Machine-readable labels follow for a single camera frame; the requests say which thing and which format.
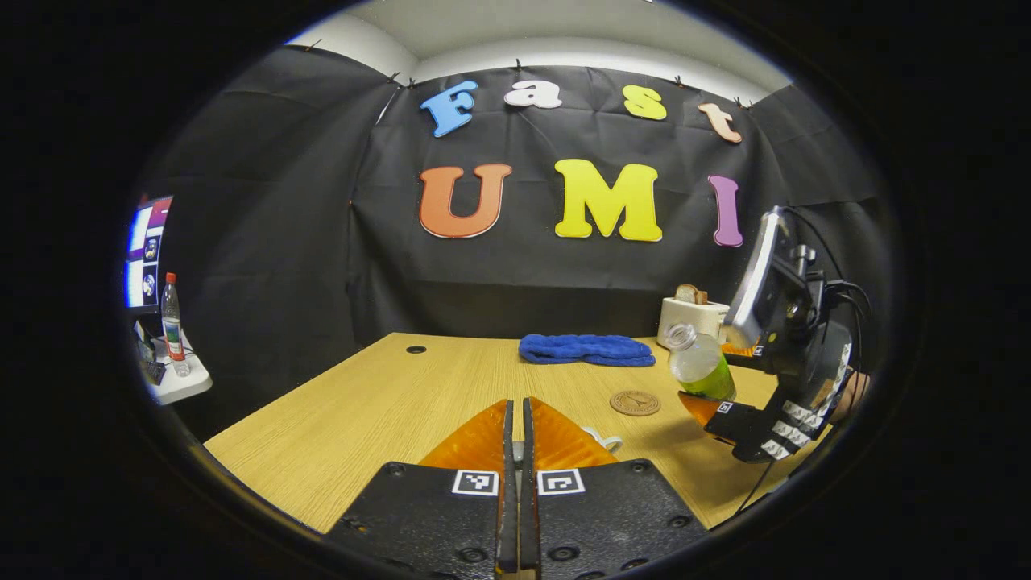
coaster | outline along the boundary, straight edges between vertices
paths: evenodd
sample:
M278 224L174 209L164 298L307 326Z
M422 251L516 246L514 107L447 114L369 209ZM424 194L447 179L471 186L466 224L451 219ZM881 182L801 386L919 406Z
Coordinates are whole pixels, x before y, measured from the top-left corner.
M620 391L608 403L620 413L635 417L652 415L662 407L654 395L644 391Z

white wall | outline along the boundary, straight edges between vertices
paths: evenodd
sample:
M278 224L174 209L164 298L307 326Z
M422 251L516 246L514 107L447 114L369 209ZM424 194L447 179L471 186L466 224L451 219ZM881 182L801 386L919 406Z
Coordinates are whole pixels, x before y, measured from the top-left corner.
M380 28L358 16L340 12L310 27L289 44L311 45L332 50L368 65L406 84L473 70L510 67L520 59L524 65L591 66L638 72L673 80L680 75L685 84L697 87L728 99L758 102L788 83L776 74L751 81L717 65L659 48L616 40L577 37L540 37L476 43L420 61L403 43Z
M591 66L638 72L703 89L727 99L758 102L770 91L717 66L688 57L593 38L525 38L477 44L426 59L418 64L417 82L472 70L527 65Z
M350 14L338 13L308 28L303 34L287 42L310 46L322 41L317 48L332 50L355 59L390 76L395 72L403 84L413 76L419 59L403 44L379 28Z

table surface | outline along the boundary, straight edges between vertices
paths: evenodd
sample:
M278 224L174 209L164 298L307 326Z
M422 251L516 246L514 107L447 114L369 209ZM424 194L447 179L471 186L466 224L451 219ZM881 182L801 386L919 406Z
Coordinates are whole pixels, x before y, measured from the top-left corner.
M441 440L502 399L516 403L513 439L523 439L522 401L536 397L601 437L620 436L620 460L651 459L707 527L737 510L765 469L731 456L684 409L679 384L655 339L647 368L587 363L533 365L517 340L393 334L256 411L205 443L240 481L284 512L328 532L388 462L418 464ZM410 354L409 346L426 347ZM763 407L776 386L759 371L731 368L738 403ZM616 412L622 390L655 395L646 417ZM778 462L753 501L783 483L812 450Z

pink letter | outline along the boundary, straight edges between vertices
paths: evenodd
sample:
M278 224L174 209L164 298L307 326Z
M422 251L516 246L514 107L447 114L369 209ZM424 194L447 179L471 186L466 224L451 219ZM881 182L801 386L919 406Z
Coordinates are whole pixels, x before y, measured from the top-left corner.
M730 177L709 175L709 184L716 193L717 227L712 239L720 245L736 247L744 241L737 230L737 203L734 199L737 182Z

letter m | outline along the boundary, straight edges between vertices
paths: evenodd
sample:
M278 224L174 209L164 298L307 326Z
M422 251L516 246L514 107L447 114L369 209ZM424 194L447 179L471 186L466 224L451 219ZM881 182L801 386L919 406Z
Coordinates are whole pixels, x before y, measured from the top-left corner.
M624 239L662 239L662 230L655 219L653 184L659 172L654 168L627 165L611 189L590 161L563 159L555 164L555 169L566 179L565 209L562 220L555 226L555 233L559 236L590 236L594 229L586 217L587 211L591 211L598 231L608 237L625 210L626 218L620 226L620 235Z

